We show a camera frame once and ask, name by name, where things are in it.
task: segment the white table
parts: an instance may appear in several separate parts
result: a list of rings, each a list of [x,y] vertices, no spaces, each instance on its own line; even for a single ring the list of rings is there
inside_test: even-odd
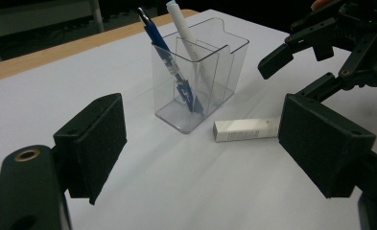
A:
[[[217,120],[280,115],[286,93],[337,74],[348,52],[317,62],[309,49],[263,80],[257,65],[286,34],[218,11],[187,22],[211,17],[250,43],[235,95],[190,134],[154,116],[151,44],[137,34],[0,80],[0,165],[23,147],[52,147],[53,134],[85,106],[120,92],[128,142],[95,206],[67,196],[74,229],[359,229],[358,188],[326,199],[277,138],[215,143],[212,134]],[[342,91],[325,104],[377,134],[377,88]]]

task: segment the pen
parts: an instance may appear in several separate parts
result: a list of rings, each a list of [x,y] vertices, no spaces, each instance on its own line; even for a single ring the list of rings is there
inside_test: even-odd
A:
[[[144,30],[146,31],[147,35],[149,35],[150,39],[152,40],[152,43],[156,51],[158,52],[161,59],[164,61],[164,64],[166,65],[170,74],[176,78],[177,91],[179,95],[181,96],[181,98],[187,104],[189,111],[202,114],[203,108],[202,108],[202,105],[200,104],[200,101],[198,100],[197,97],[194,100],[194,96],[192,94],[191,87],[188,83],[188,80],[186,80],[181,75],[175,59],[170,54],[170,49],[168,48],[167,44],[165,43],[158,29],[156,28],[152,20],[143,11],[142,8],[137,8],[137,11],[139,13],[141,21],[144,24]]]

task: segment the floor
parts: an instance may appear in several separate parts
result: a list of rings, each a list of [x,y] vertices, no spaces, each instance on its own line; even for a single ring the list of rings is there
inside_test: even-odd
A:
[[[145,11],[150,17],[157,16],[156,8],[147,8]],[[104,18],[104,27],[105,31],[109,31],[138,21],[137,11],[131,10]],[[96,24],[93,19],[83,18],[20,34],[0,37],[0,56],[3,60],[16,58],[96,33]]]

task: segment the white eraser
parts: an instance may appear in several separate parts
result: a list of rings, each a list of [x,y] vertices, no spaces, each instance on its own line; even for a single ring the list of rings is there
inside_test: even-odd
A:
[[[217,121],[213,127],[215,142],[276,137],[280,118]]]

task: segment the pen holder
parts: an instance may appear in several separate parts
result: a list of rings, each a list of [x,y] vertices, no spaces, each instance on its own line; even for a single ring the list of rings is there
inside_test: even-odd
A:
[[[181,97],[170,70],[153,45],[153,92],[155,115],[182,133],[190,133],[235,91],[249,41],[224,31],[221,18],[211,18],[190,27],[195,43],[178,33],[164,36],[169,54],[188,80],[193,95],[190,107]]]

